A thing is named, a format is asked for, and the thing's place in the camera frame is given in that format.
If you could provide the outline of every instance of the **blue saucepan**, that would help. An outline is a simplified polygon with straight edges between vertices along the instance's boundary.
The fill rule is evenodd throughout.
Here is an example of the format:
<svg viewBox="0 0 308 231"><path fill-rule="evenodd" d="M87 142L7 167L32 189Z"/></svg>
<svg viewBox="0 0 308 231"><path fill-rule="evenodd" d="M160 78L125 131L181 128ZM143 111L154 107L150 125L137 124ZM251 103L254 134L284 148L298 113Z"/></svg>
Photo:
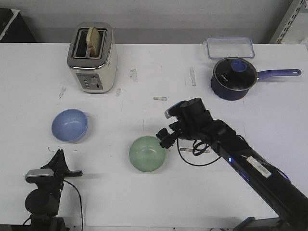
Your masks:
<svg viewBox="0 0 308 231"><path fill-rule="evenodd" d="M298 69L266 70L257 72L245 59L229 57L220 60L214 67L211 86L216 95L225 100L244 97L258 81L272 76L298 76Z"/></svg>

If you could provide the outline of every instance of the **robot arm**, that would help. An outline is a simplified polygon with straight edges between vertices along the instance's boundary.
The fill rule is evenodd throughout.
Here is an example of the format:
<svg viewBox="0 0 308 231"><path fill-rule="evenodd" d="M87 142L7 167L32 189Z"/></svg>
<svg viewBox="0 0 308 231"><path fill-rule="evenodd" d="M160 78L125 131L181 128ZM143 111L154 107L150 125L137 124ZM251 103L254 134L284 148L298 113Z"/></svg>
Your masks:
<svg viewBox="0 0 308 231"><path fill-rule="evenodd" d="M243 137L226 123L213 120L200 98L182 101L166 111L166 117L178 121L156 135L162 147L169 148L176 139L201 140L229 165L263 198L279 218L248 218L235 231L305 231L308 228L308 198L277 168L255 152Z"/></svg>

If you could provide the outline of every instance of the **label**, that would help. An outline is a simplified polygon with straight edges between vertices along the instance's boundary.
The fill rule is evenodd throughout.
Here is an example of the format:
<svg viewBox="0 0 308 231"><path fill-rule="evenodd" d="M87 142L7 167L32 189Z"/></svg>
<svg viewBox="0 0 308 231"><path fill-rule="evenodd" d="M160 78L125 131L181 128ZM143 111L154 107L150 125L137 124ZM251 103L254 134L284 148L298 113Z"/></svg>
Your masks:
<svg viewBox="0 0 308 231"><path fill-rule="evenodd" d="M261 173L264 177L268 178L271 176L271 172L268 171L263 165L261 165L255 158L252 156L246 159L259 173Z"/></svg>

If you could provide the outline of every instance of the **table surface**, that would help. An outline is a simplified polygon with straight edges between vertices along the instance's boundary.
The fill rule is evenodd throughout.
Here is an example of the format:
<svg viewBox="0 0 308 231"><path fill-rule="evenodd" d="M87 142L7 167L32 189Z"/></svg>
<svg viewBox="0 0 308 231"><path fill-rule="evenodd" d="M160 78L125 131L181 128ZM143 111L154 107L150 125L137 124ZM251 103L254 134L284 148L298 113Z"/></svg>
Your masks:
<svg viewBox="0 0 308 231"><path fill-rule="evenodd" d="M192 167L173 146L154 172L143 173L131 165L128 151L134 140L154 136L176 121L166 119L164 111L195 97L308 196L304 45L254 45L256 56L250 62L257 71L298 68L302 75L260 81L232 102L213 93L210 80L216 61L207 57L202 45L117 44L115 84L105 94L78 89L66 64L68 48L0 44L0 223L21 224L29 216L24 201L36 185L26 183L24 176L48 163L59 148L70 170L84 172L69 180L82 195L87 226L234 227L250 216L276 217L223 159ZM58 141L51 133L55 116L68 108L82 110L89 120L86 135L76 143ZM181 147L191 145L180 141ZM217 157L213 151L184 156L198 164ZM80 225L78 196L69 185L64 186L58 216L67 225Z"/></svg>

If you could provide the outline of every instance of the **blue handle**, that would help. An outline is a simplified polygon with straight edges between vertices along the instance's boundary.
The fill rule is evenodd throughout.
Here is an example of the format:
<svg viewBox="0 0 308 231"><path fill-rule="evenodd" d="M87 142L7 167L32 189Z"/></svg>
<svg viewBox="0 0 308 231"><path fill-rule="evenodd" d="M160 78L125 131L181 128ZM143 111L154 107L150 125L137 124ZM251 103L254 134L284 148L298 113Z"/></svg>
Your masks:
<svg viewBox="0 0 308 231"><path fill-rule="evenodd" d="M282 70L267 70L258 72L258 80L262 80L272 76L299 76L302 74L298 69L282 69Z"/></svg>

